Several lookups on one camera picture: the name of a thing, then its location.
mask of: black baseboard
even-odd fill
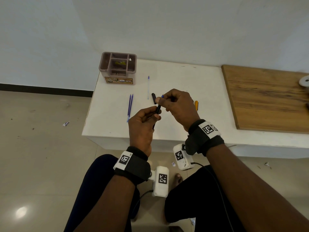
[[[67,95],[67,96],[78,96],[78,97],[90,97],[90,98],[92,97],[93,94],[93,91],[89,90],[59,89],[59,88],[36,87],[27,85],[11,85],[11,84],[0,84],[0,90],[24,92],[24,93],[36,93],[36,94],[55,94],[55,95]]]

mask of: forearm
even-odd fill
[[[129,179],[114,175],[96,205],[74,231],[124,231],[134,189]]]
[[[247,231],[309,231],[309,221],[224,144],[207,159]]]

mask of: black cable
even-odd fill
[[[144,194],[141,195],[141,197],[139,198],[139,200],[136,202],[136,205],[134,206],[133,210],[132,210],[132,213],[134,212],[136,206],[138,205],[138,202],[141,201],[141,198],[146,195],[147,193],[151,193],[153,192],[154,190],[149,190],[149,191],[146,191]]]
[[[230,218],[229,218],[229,215],[227,214],[227,210],[226,210],[226,207],[225,207],[224,199],[223,199],[222,192],[221,192],[221,189],[220,189],[220,186],[219,186],[219,183],[218,183],[217,179],[215,178],[215,176],[207,168],[204,168],[205,166],[203,166],[202,164],[199,164],[199,163],[196,163],[196,162],[192,162],[191,164],[198,164],[198,165],[202,166],[203,169],[207,170],[211,174],[211,176],[214,178],[214,181],[216,182],[216,184],[218,186],[218,189],[219,189],[219,192],[220,192],[220,195],[221,195],[221,199],[222,199],[222,203],[223,203],[223,206],[224,206],[224,209],[225,209],[225,213],[226,213],[227,219],[228,219],[228,221],[230,223],[232,231],[234,232],[233,226],[232,226]]]

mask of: brown plastic organizer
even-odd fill
[[[108,84],[134,85],[136,62],[136,54],[104,52],[99,70]]]

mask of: tiled floor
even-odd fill
[[[0,91],[0,231],[62,231],[90,164],[104,150],[81,136],[91,98]],[[193,159],[208,164],[202,155]],[[242,161],[309,218],[309,160],[242,157]],[[151,166],[166,166],[171,153],[154,152]],[[186,179],[199,167],[181,172]],[[138,186],[141,193],[151,182]],[[164,199],[141,200],[133,231],[167,231]],[[194,231],[186,219],[175,223]]]

